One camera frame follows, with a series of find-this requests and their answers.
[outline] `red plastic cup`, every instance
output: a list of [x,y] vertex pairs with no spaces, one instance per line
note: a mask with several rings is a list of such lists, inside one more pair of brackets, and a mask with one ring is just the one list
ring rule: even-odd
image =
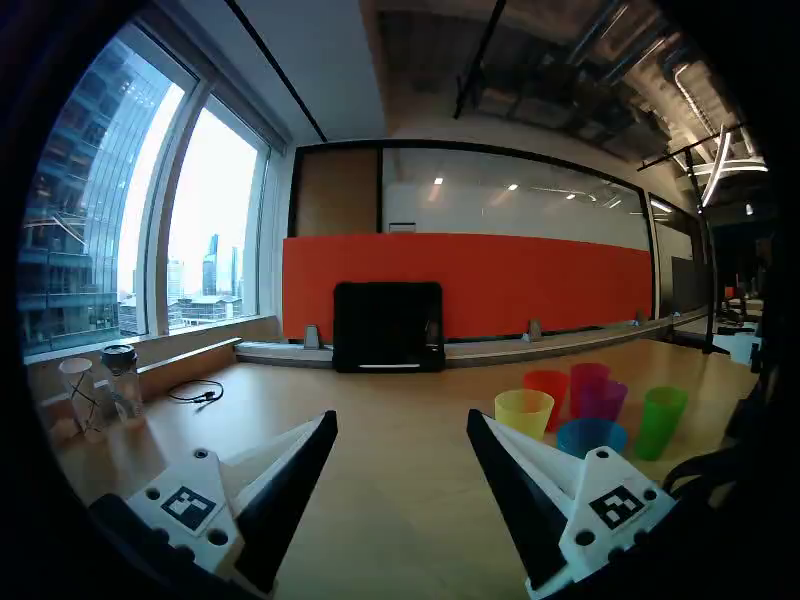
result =
[[522,379],[522,385],[529,390],[537,390],[553,397],[553,410],[547,421],[547,431],[558,429],[558,417],[564,399],[567,397],[569,375],[561,371],[528,371]]
[[581,418],[616,421],[627,395],[628,386],[611,379],[607,380],[600,390],[584,386],[578,398]]
[[581,397],[585,393],[594,393],[597,396],[603,394],[608,376],[611,369],[600,363],[579,363],[572,365],[569,370],[570,393],[569,410],[573,417],[580,418]]

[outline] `pink plastic cup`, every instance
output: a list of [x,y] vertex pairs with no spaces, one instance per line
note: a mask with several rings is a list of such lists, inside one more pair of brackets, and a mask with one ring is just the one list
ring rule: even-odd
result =
[[581,398],[584,393],[602,396],[611,369],[600,363],[579,363],[569,370],[570,393],[569,410],[575,418],[580,418]]
[[599,390],[584,386],[578,398],[580,416],[582,419],[616,421],[627,395],[628,386],[611,379]]

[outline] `skyscraper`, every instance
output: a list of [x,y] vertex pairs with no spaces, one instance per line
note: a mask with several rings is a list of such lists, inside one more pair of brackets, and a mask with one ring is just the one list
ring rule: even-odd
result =
[[214,296],[217,293],[217,247],[219,234],[211,236],[208,253],[203,259],[203,295]]
[[114,39],[61,110],[23,222],[17,307],[25,354],[120,336],[122,217],[135,159],[169,86]]
[[231,252],[231,295],[236,296],[237,273],[239,272],[239,248],[233,247]]
[[183,262],[167,261],[167,304],[183,298]]

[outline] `jar lid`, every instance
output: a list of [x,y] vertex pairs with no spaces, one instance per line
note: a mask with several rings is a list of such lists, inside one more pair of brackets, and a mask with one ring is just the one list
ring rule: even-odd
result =
[[103,348],[101,362],[111,371],[124,371],[136,362],[136,349],[128,344],[114,344]]

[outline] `orange panel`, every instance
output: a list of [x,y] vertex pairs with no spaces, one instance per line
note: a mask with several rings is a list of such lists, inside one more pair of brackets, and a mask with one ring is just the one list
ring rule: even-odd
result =
[[438,281],[445,337],[522,333],[635,318],[652,304],[650,253],[604,244],[458,233],[341,235],[283,243],[283,335],[333,338],[340,281]]

